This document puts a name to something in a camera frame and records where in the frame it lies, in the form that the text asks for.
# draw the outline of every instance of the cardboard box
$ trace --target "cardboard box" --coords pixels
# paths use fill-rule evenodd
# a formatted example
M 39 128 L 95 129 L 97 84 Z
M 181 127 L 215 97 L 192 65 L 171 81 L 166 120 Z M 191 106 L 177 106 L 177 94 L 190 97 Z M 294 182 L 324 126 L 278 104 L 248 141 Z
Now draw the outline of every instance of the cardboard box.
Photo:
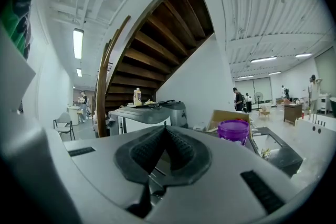
M 239 113 L 239 112 L 231 112 L 231 111 L 224 111 L 224 110 L 214 110 L 212 112 L 211 119 L 209 121 L 209 124 L 206 128 L 206 132 L 209 130 L 218 127 L 218 125 L 222 121 L 228 121 L 228 120 L 244 120 L 248 123 L 250 126 L 250 137 L 251 137 L 251 123 L 250 123 L 250 117 L 248 114 L 245 113 Z

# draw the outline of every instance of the purple cup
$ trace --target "purple cup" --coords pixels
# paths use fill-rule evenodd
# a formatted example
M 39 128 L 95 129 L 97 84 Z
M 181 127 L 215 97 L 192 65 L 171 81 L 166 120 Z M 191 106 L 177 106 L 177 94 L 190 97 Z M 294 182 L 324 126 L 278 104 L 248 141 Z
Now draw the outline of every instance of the purple cup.
M 245 146 L 249 133 L 249 125 L 245 121 L 230 120 L 222 121 L 218 126 L 218 136 L 221 139 L 229 140 Z

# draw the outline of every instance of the white ceiling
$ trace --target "white ceiling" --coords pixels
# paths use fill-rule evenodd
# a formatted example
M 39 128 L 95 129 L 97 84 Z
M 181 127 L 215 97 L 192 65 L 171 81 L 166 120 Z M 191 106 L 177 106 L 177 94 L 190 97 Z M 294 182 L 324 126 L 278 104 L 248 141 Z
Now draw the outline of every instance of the white ceiling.
M 103 50 L 103 38 L 113 14 L 123 0 L 51 0 L 49 28 L 52 39 L 62 45 L 78 89 L 94 89 Z M 323 0 L 223 0 L 226 51 L 231 74 L 264 77 L 285 71 L 304 59 L 295 54 L 313 54 L 335 41 L 333 20 Z M 74 58 L 72 31 L 85 31 L 82 60 Z M 277 56 L 264 63 L 252 59 Z M 79 78 L 76 68 L 81 68 Z

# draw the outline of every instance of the standing fan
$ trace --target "standing fan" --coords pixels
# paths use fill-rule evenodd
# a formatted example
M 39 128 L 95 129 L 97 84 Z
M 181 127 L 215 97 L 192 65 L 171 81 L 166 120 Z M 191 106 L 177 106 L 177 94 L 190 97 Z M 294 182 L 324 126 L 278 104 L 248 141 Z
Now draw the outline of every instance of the standing fan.
M 258 100 L 258 110 L 259 110 L 259 102 L 262 101 L 264 98 L 264 95 L 261 92 L 256 92 L 255 93 L 255 99 Z

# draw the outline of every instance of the wooden staircase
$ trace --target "wooden staircase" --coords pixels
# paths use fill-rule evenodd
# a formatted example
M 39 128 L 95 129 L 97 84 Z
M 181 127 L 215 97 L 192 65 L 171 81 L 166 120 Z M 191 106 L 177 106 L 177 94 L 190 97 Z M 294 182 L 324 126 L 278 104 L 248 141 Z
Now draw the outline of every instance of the wooden staircase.
M 100 137 L 106 136 L 104 112 L 133 102 L 137 87 L 143 101 L 155 101 L 156 91 L 214 32 L 204 0 L 155 0 L 106 79 L 111 50 L 128 19 L 106 45 L 102 57 L 97 82 Z

